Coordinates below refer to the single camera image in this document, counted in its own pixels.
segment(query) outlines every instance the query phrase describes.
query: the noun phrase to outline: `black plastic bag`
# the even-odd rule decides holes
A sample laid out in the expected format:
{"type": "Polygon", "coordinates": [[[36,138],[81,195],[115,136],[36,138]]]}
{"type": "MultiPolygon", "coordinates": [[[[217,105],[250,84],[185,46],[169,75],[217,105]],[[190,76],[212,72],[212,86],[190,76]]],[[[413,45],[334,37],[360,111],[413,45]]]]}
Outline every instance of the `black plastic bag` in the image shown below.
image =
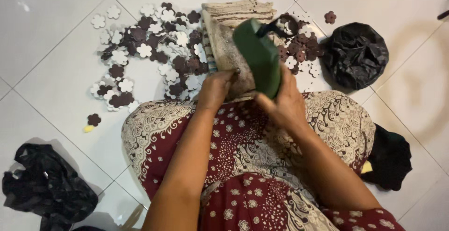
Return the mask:
{"type": "Polygon", "coordinates": [[[94,211],[97,195],[51,145],[23,144],[14,160],[26,170],[4,173],[4,206],[42,216],[41,231],[67,231],[94,211]]]}
{"type": "Polygon", "coordinates": [[[373,84],[388,63],[384,39],[369,25],[353,22],[334,30],[322,62],[340,85],[360,90],[373,84]]]}

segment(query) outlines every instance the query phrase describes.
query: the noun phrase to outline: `green cutting tool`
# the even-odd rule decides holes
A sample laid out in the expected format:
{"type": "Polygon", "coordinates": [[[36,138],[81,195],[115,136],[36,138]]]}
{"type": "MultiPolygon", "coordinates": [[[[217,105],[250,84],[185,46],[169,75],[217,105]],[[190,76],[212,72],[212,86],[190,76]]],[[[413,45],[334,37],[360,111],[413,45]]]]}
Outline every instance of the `green cutting tool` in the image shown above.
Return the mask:
{"type": "Polygon", "coordinates": [[[271,99],[278,93],[281,71],[278,48],[269,39],[267,33],[274,31],[282,37],[293,37],[294,26],[298,26],[296,20],[290,15],[282,15],[280,18],[292,21],[293,35],[286,34],[276,26],[278,19],[270,24],[262,24],[257,19],[251,18],[240,23],[232,36],[253,73],[256,91],[264,93],[271,99]]]}

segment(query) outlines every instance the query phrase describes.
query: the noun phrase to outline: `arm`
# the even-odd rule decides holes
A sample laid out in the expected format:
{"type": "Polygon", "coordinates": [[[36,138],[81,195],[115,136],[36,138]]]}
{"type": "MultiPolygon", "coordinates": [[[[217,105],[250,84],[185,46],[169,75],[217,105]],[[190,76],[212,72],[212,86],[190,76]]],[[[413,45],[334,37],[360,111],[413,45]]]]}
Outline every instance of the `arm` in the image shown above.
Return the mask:
{"type": "Polygon", "coordinates": [[[219,72],[204,81],[195,113],[151,202],[143,231],[197,230],[213,119],[228,94],[233,75],[234,71],[219,72]]]}
{"type": "Polygon", "coordinates": [[[355,172],[308,125],[304,99],[287,67],[282,65],[282,84],[276,101],[258,94],[256,102],[299,146],[307,172],[313,179],[312,187],[327,207],[341,210],[381,207],[355,172]]]}

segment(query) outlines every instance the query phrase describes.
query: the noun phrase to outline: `black strap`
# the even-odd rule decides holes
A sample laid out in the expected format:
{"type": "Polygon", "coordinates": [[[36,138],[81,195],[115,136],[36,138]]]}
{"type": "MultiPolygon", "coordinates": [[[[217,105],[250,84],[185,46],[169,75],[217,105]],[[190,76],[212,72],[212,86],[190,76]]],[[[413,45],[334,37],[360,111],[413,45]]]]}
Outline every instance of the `black strap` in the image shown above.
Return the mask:
{"type": "Polygon", "coordinates": [[[258,36],[259,38],[262,38],[270,31],[275,32],[280,37],[290,38],[294,37],[298,33],[299,25],[298,22],[295,20],[295,18],[293,18],[293,16],[289,14],[283,14],[276,20],[270,22],[269,24],[262,24],[259,30],[255,33],[255,35],[258,36]],[[281,30],[279,27],[276,26],[276,23],[278,23],[279,19],[286,19],[289,21],[289,23],[292,23],[294,25],[293,29],[291,30],[292,32],[291,35],[285,33],[283,30],[281,30]]]}

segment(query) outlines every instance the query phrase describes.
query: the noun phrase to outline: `yellow foam piece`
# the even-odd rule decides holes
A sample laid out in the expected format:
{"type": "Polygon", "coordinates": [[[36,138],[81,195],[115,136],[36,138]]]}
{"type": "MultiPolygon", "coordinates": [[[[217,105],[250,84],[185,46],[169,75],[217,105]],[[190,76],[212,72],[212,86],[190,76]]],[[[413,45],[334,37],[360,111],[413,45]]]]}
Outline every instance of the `yellow foam piece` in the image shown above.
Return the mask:
{"type": "Polygon", "coordinates": [[[95,127],[92,126],[92,125],[87,125],[87,126],[84,127],[83,130],[84,130],[85,133],[89,133],[89,132],[92,131],[94,128],[95,128],[95,127]]]}
{"type": "Polygon", "coordinates": [[[362,166],[362,174],[373,171],[373,167],[369,161],[366,161],[362,166]]]}

